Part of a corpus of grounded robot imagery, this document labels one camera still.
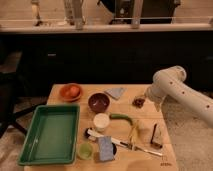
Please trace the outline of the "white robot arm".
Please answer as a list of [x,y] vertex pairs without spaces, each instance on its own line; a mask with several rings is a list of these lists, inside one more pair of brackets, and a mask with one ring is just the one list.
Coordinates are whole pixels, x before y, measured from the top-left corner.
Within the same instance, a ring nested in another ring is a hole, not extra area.
[[188,87],[184,81],[187,73],[181,66],[157,71],[153,83],[146,89],[145,96],[160,104],[169,95],[213,127],[213,99]]

